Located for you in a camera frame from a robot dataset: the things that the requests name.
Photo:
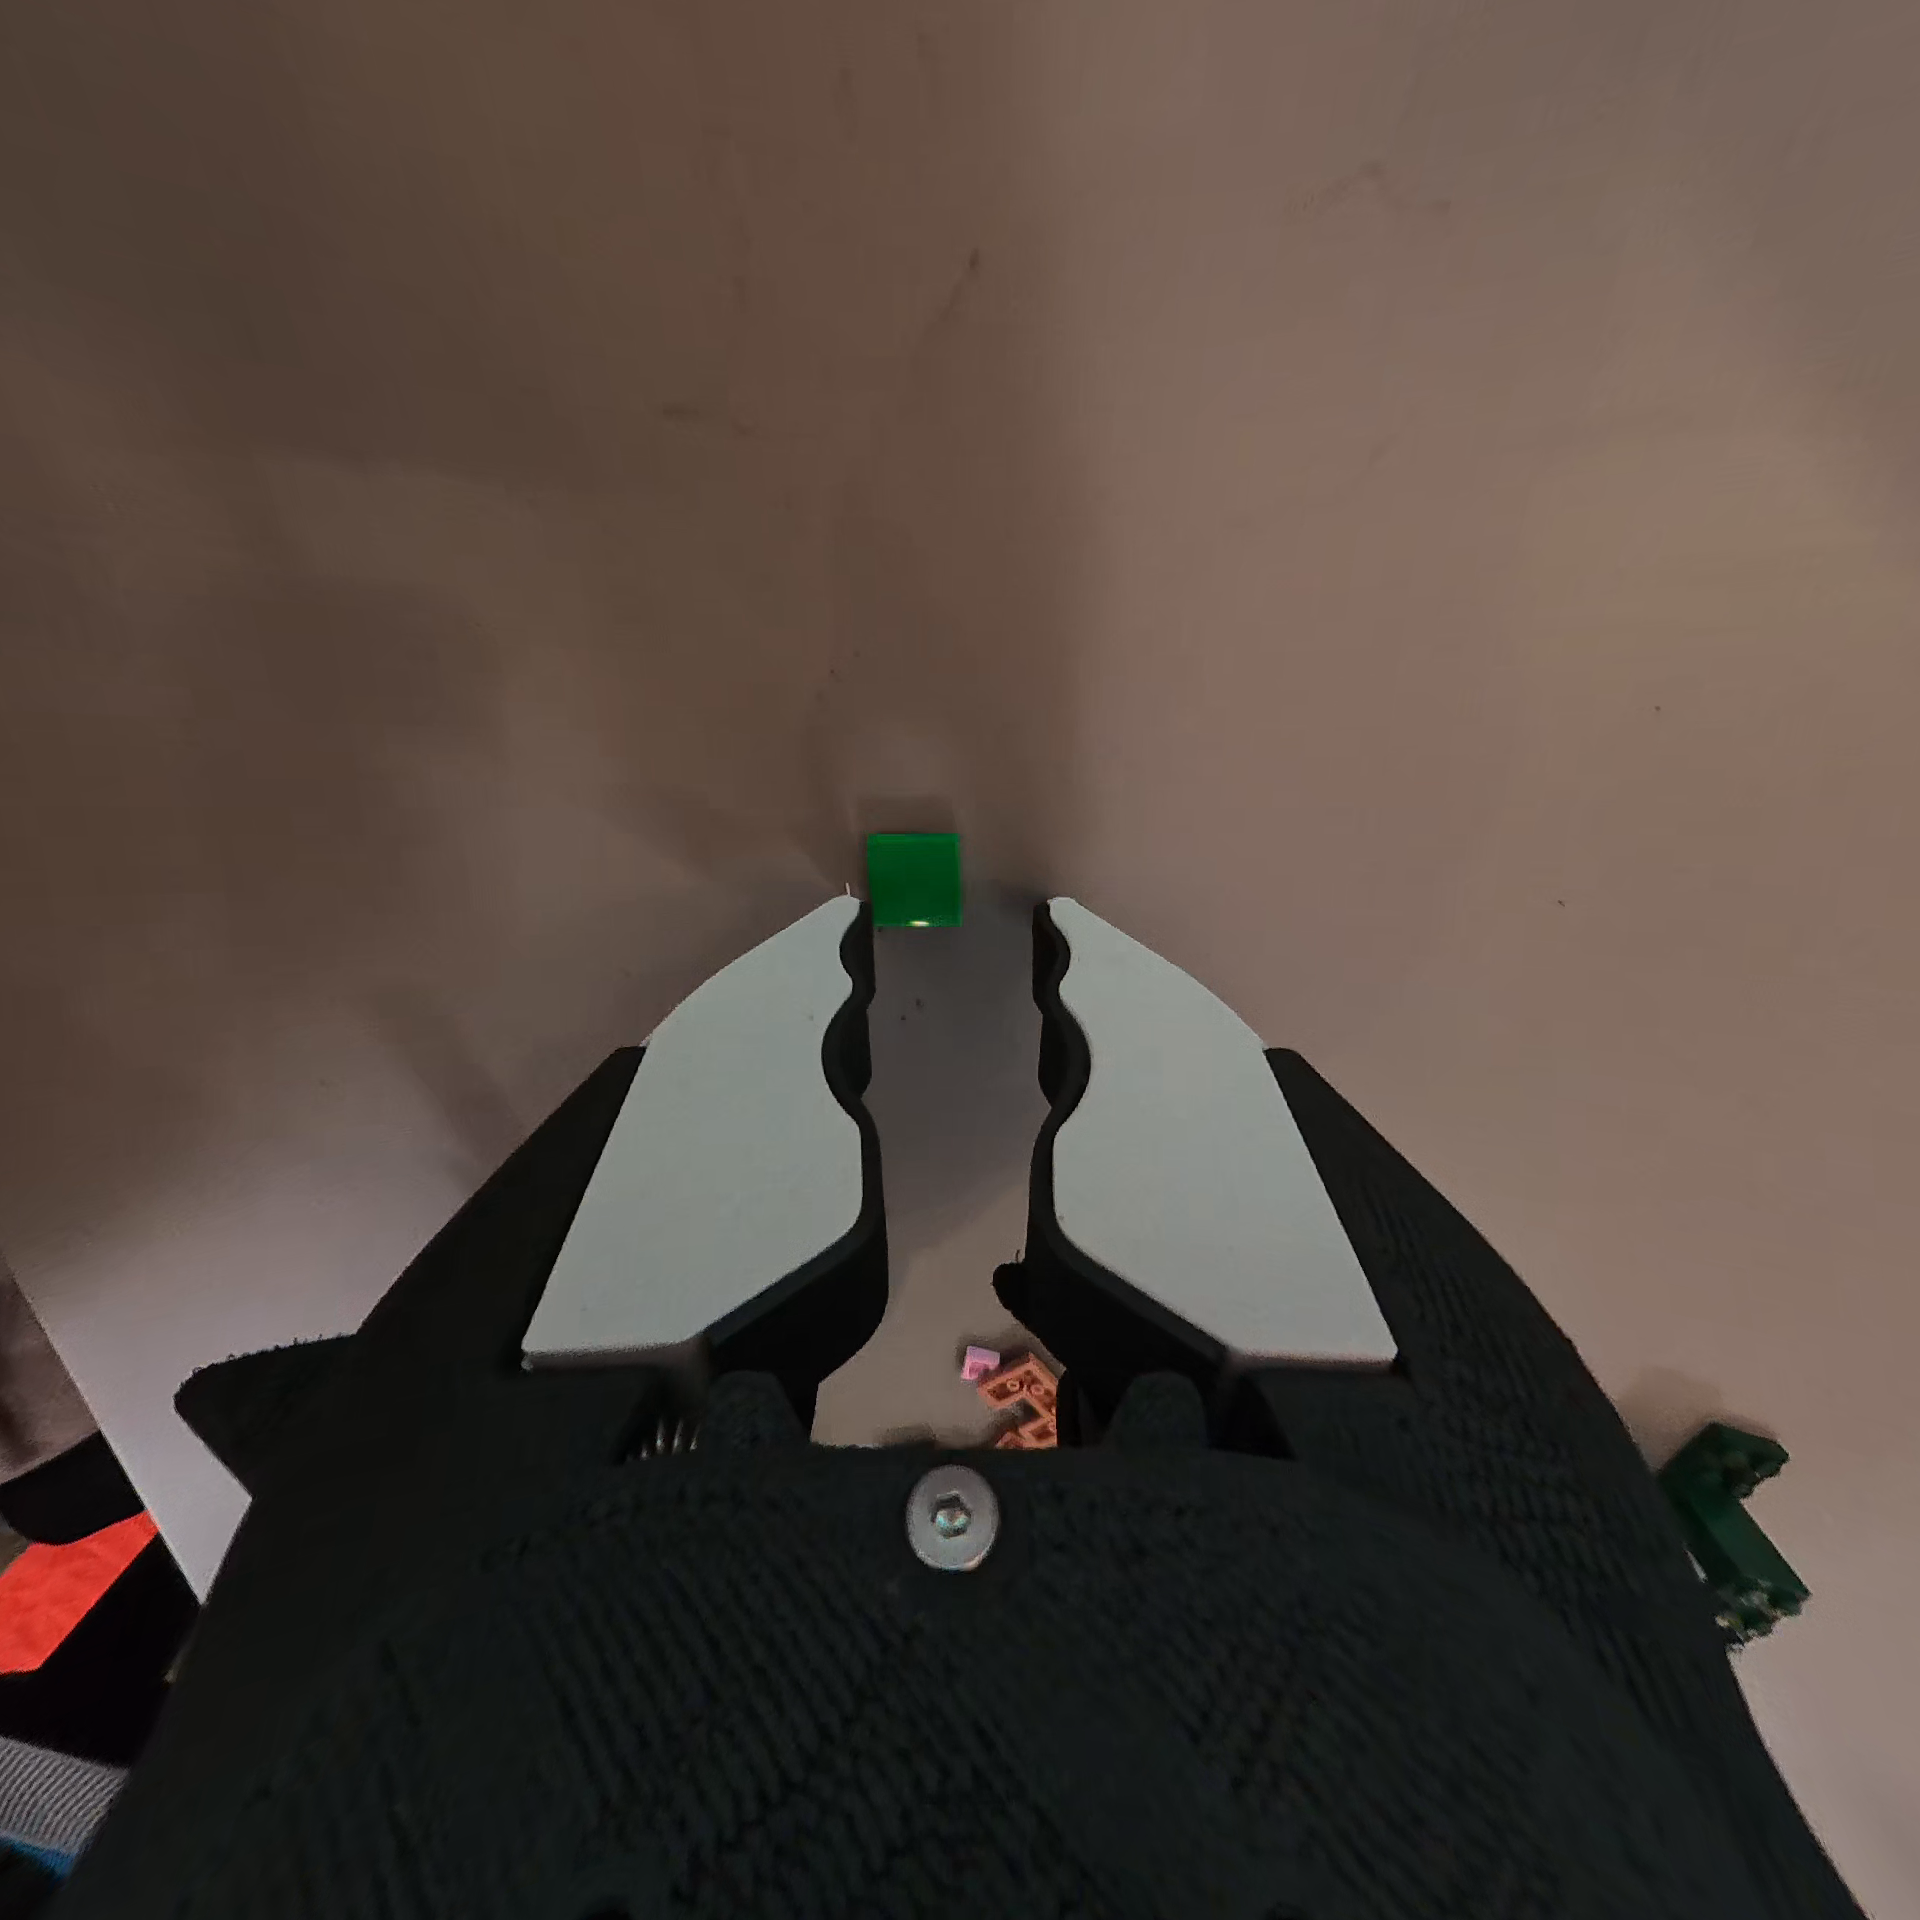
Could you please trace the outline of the green smooth tile brick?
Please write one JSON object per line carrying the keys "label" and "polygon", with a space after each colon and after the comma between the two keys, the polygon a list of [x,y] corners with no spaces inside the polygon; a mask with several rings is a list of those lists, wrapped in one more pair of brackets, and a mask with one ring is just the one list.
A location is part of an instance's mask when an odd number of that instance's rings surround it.
{"label": "green smooth tile brick", "polygon": [[865,837],[867,910],[877,929],[963,928],[963,839],[952,829],[874,829]]}

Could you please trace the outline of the tan bracket brick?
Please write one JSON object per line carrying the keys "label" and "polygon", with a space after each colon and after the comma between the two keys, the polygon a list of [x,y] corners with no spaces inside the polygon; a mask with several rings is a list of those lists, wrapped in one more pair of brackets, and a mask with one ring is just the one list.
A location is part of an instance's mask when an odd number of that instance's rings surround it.
{"label": "tan bracket brick", "polygon": [[974,1380],[996,1428],[985,1441],[996,1454],[1052,1454],[1060,1447],[1060,1378],[1036,1352],[1009,1355]]}

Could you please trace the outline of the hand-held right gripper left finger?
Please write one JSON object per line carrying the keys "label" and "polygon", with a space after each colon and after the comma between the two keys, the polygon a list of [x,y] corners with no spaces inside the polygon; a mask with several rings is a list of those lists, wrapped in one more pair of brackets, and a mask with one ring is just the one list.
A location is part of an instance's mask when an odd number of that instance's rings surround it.
{"label": "hand-held right gripper left finger", "polygon": [[663,1015],[539,1294],[526,1369],[699,1352],[829,1376],[877,1329],[872,997],[872,914],[839,896]]}

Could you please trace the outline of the dark green brick cluster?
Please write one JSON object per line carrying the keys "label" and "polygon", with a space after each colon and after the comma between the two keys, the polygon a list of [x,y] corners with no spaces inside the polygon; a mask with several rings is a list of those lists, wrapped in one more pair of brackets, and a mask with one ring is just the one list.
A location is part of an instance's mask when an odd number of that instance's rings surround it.
{"label": "dark green brick cluster", "polygon": [[1654,1471],[1732,1653],[1800,1618],[1813,1596],[1746,1507],[1752,1492],[1787,1464],[1789,1450],[1775,1438],[1714,1421],[1698,1428]]}

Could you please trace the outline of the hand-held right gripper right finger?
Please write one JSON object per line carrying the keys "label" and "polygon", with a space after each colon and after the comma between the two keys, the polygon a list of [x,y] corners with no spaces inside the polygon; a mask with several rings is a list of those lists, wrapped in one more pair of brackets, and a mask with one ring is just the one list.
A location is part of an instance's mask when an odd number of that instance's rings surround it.
{"label": "hand-held right gripper right finger", "polygon": [[1046,900],[1039,948],[1060,1047],[1036,1281],[1116,1348],[1389,1372],[1396,1340],[1255,1026],[1073,897]]}

